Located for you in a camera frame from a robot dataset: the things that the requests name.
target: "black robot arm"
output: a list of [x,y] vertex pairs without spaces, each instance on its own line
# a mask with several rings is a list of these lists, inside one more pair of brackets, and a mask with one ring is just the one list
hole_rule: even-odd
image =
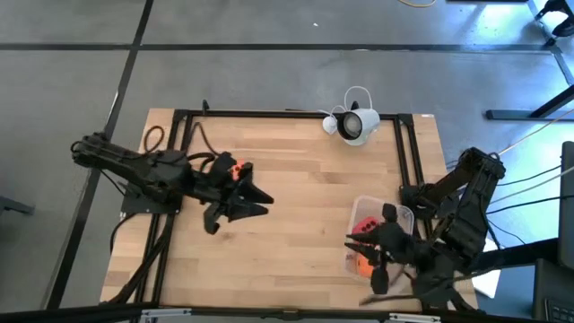
[[[204,212],[204,227],[215,234],[221,215],[229,221],[267,214],[257,203],[271,204],[273,198],[253,184],[253,165],[238,163],[230,153],[195,153],[186,156],[175,150],[136,153],[112,144],[101,133],[85,136],[72,145],[74,162],[87,168],[109,170],[126,179],[136,192],[151,200],[168,204],[182,195],[210,205]],[[203,158],[200,171],[193,170],[189,161]],[[209,172],[204,166],[213,162]]]
[[[457,166],[435,184],[404,189],[402,203],[417,219],[440,219],[428,240],[441,238],[456,269],[467,272],[476,256],[483,251],[489,231],[486,206],[506,169],[497,155],[477,148],[464,151]],[[466,185],[458,199],[458,190]]]
[[[361,253],[374,266],[371,286],[375,295],[363,304],[418,298],[433,307],[441,308],[452,301],[459,310],[471,310],[454,288],[454,282],[465,277],[454,278],[454,273],[470,274],[483,251],[490,228],[486,206],[505,171],[497,155],[470,148],[460,156],[455,169],[435,184],[401,188],[402,203],[416,219],[440,219],[427,240],[405,233],[396,222],[392,205],[383,206],[382,224],[368,232],[348,235],[356,242],[345,246]],[[459,200],[458,190],[464,185],[465,192]],[[380,295],[388,289],[387,263],[416,267],[417,276],[409,276],[413,295]]]

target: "plastic container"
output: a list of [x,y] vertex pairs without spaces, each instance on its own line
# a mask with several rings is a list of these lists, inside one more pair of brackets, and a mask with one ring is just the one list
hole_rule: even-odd
[[[349,221],[349,228],[347,234],[355,233],[353,228],[358,224],[368,223],[372,225],[373,221],[382,223],[385,218],[382,215],[383,204],[385,201],[371,197],[359,196],[355,199],[352,206],[351,220]],[[413,212],[406,206],[395,205],[397,222],[403,228],[404,232],[413,234],[414,215]],[[366,284],[370,283],[370,273],[365,271],[364,262],[366,259],[355,251],[346,248],[344,255],[344,268],[355,279],[364,281]],[[387,264],[388,271],[388,292],[389,294],[399,294],[409,283],[410,280],[403,275],[404,265]]]

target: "red object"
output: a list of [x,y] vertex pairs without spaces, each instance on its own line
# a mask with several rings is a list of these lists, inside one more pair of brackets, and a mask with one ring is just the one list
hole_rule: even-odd
[[244,164],[243,160],[238,160],[235,163],[235,165],[233,167],[231,167],[230,173],[231,173],[231,177],[233,178],[233,180],[239,179],[239,172],[243,168],[243,164]]
[[[379,224],[379,221],[376,218],[369,216],[365,218],[363,221],[357,223],[357,225],[355,225],[355,227],[352,228],[351,233],[355,234],[355,233],[369,232],[375,229],[377,224]],[[366,259],[362,254],[356,253],[355,265],[357,266],[357,274],[363,277],[370,278],[370,276],[373,273],[373,266],[369,265],[368,259]]]

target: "wooden table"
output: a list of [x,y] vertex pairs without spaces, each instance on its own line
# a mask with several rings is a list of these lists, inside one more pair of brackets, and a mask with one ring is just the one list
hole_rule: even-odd
[[[167,134],[173,111],[151,109],[144,132],[159,125]],[[432,115],[413,118],[424,178],[432,182],[446,174],[439,132]],[[205,206],[185,198],[174,224],[161,305],[420,309],[418,301],[359,306],[371,294],[370,286],[347,274],[343,266],[344,238],[355,197],[399,202],[401,177],[392,122],[381,121],[364,146],[352,147],[338,135],[327,135],[320,119],[207,117],[194,121],[203,123],[216,150],[254,163],[256,184],[275,203],[269,205],[267,215],[235,223],[222,217],[222,227],[212,236],[204,232]],[[407,138],[404,129],[409,174],[415,183]],[[150,142],[157,139],[152,135]],[[207,151],[199,134],[189,151]],[[150,219],[149,214],[139,214],[118,231],[103,301],[119,292],[141,263]],[[154,277],[152,268],[145,300],[151,299]],[[477,307],[470,280],[457,283],[457,289]],[[410,286],[403,293],[411,293]]]

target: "concrete floor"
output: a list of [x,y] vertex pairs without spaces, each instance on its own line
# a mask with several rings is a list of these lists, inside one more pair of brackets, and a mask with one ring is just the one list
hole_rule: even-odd
[[[143,0],[3,1],[0,42],[131,43],[143,7]],[[532,17],[526,4],[439,0],[432,8],[413,9],[375,0],[171,0],[156,1],[143,42],[542,44]],[[560,17],[544,19],[555,23]],[[570,61],[570,39],[560,45]],[[36,206],[33,216],[0,217],[1,312],[41,307],[86,176],[73,165],[69,144],[105,124],[126,55],[0,51],[0,195]],[[534,109],[567,87],[546,52],[140,52],[113,141],[136,148],[148,108],[199,109],[207,99],[213,109],[329,109],[351,85],[369,88],[379,112],[435,114],[448,161],[469,146],[500,151],[542,125],[486,121],[486,109]],[[505,180],[558,165],[561,143],[574,140],[571,127],[552,125],[504,154]],[[491,209],[557,196],[558,184]],[[501,188],[496,196],[519,188]],[[63,306],[97,303],[120,203],[113,187],[101,180]],[[548,239],[557,235],[558,203],[491,219],[525,241]],[[504,233],[498,237],[505,246],[519,244]],[[509,282],[531,279],[532,273],[532,268],[503,271],[497,298],[481,297],[481,307],[528,317],[532,289],[523,284],[525,291],[512,292]]]

